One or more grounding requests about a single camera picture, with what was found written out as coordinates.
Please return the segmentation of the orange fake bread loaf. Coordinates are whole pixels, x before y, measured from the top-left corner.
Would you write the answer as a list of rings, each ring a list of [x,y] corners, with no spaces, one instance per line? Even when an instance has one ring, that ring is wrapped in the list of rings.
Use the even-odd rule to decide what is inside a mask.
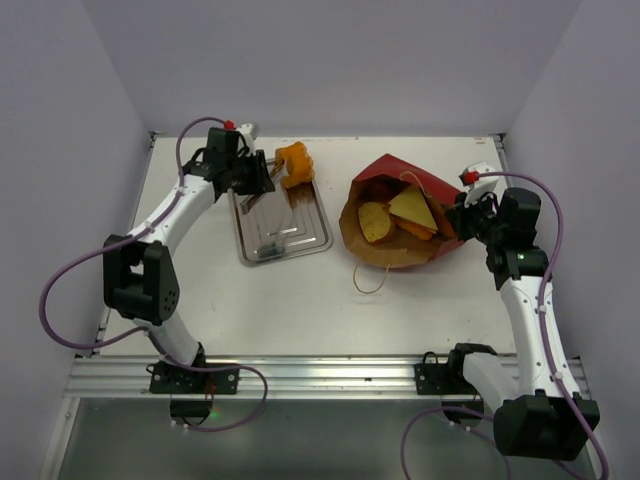
[[[313,160],[306,145],[300,141],[275,150],[275,168],[286,169],[286,175],[281,179],[281,185],[285,189],[292,189],[314,180]]]

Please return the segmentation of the triangular fake sandwich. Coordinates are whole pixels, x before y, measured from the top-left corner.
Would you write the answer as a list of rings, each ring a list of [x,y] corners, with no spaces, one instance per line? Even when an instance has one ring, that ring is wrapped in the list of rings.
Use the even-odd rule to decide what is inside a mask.
[[[412,222],[432,232],[437,232],[437,223],[426,202],[422,190],[410,185],[389,202],[389,212],[398,218]]]

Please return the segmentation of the metal kitchen tongs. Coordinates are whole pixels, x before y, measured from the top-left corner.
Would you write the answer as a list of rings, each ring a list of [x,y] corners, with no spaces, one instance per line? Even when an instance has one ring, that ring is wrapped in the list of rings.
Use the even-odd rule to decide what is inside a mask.
[[[280,186],[282,171],[273,177],[274,192],[260,198],[243,197],[240,203],[242,258],[247,264],[266,262],[284,251],[286,200]]]

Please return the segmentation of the red brown paper bag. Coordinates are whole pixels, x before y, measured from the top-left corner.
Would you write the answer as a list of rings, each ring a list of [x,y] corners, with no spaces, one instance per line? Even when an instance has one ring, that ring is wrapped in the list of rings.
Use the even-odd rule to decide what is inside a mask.
[[[463,245],[445,213],[459,190],[391,154],[351,182],[339,218],[343,243],[357,267],[384,272],[425,265]]]

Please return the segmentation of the round fake bread slice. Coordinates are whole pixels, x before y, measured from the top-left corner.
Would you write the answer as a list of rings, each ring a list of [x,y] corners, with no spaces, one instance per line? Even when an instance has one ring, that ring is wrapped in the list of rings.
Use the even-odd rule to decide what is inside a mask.
[[[372,245],[388,241],[395,232],[387,206],[378,202],[363,203],[358,209],[358,220],[365,240]]]

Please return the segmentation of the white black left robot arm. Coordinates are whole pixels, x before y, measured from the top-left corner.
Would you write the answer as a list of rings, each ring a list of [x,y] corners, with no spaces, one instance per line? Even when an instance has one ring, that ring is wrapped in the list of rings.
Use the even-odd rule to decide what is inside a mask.
[[[138,227],[104,243],[103,289],[107,307],[145,330],[172,379],[185,392],[201,390],[207,367],[201,344],[178,313],[180,287],[173,255],[189,230],[220,197],[275,190],[265,154],[255,147],[256,127],[225,122],[209,129],[206,144],[184,163],[167,197]]]

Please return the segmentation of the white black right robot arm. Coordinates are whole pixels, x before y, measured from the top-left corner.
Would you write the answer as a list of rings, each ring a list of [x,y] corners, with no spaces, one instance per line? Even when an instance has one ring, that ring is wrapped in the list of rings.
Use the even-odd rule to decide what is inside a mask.
[[[509,188],[501,198],[485,192],[455,197],[446,217],[461,240],[486,247],[488,270],[504,303],[514,336],[518,378],[487,345],[459,343],[450,352],[445,379],[451,389],[473,387],[493,414],[494,440],[506,456],[573,461],[587,432],[600,420],[596,401],[582,397],[559,339],[549,266],[535,245],[539,196]]]

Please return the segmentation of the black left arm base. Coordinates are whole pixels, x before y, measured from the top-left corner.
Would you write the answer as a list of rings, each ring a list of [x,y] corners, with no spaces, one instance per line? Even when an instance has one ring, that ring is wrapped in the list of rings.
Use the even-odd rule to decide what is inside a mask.
[[[216,394],[235,395],[240,378],[238,369],[201,373],[162,361],[146,371],[151,375],[149,392],[171,396],[171,419],[187,426],[200,426],[209,417]]]

